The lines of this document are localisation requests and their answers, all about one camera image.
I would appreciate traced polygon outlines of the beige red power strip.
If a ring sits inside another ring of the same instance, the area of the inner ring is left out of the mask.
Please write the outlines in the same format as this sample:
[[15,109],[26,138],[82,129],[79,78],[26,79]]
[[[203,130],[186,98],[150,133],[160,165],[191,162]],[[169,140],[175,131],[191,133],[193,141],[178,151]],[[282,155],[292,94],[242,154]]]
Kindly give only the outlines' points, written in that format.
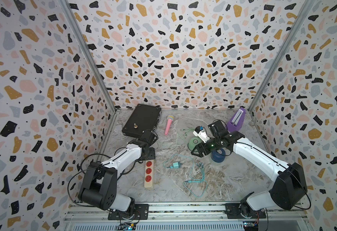
[[144,187],[146,189],[153,189],[154,187],[154,170],[155,170],[155,161],[154,160],[145,161]]

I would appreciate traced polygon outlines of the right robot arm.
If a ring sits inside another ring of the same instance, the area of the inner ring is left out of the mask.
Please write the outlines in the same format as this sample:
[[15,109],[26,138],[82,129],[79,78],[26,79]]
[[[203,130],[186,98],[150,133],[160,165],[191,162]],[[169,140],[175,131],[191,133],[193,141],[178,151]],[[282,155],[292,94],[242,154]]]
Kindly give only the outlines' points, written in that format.
[[194,129],[193,134],[200,138],[200,142],[191,151],[192,155],[204,157],[220,149],[227,149],[255,165],[273,183],[269,190],[249,193],[241,200],[238,208],[230,211],[244,218],[252,218],[259,210],[271,207],[291,210],[303,196],[307,195],[304,170],[298,163],[289,164],[272,156],[253,144],[242,133],[229,132],[219,120],[211,123],[208,130],[212,133],[211,137],[202,126]]

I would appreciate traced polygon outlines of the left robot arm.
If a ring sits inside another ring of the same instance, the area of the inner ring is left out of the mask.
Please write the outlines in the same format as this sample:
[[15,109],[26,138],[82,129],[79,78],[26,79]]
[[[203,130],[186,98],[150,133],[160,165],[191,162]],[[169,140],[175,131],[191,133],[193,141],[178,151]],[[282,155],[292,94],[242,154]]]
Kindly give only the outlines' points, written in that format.
[[134,212],[135,200],[117,192],[118,179],[125,174],[128,166],[139,161],[155,159],[155,149],[152,145],[157,140],[157,134],[147,130],[125,147],[117,149],[110,159],[91,162],[84,170],[78,199],[101,210],[118,210],[131,215]]

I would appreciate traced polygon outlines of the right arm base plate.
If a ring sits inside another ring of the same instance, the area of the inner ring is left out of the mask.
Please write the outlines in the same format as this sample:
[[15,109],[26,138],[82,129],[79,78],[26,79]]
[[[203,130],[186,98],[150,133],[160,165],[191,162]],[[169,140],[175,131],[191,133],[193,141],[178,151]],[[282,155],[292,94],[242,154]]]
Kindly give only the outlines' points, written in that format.
[[254,211],[246,203],[225,204],[225,214],[228,219],[258,219],[267,217],[264,211]]

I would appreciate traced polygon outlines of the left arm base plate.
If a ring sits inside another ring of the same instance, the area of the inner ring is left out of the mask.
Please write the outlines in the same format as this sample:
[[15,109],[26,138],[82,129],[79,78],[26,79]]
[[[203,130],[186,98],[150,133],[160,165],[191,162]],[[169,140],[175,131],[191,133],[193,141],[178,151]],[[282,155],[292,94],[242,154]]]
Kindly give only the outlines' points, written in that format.
[[147,220],[149,204],[135,204],[127,211],[112,210],[108,215],[108,220],[128,221],[128,220]]

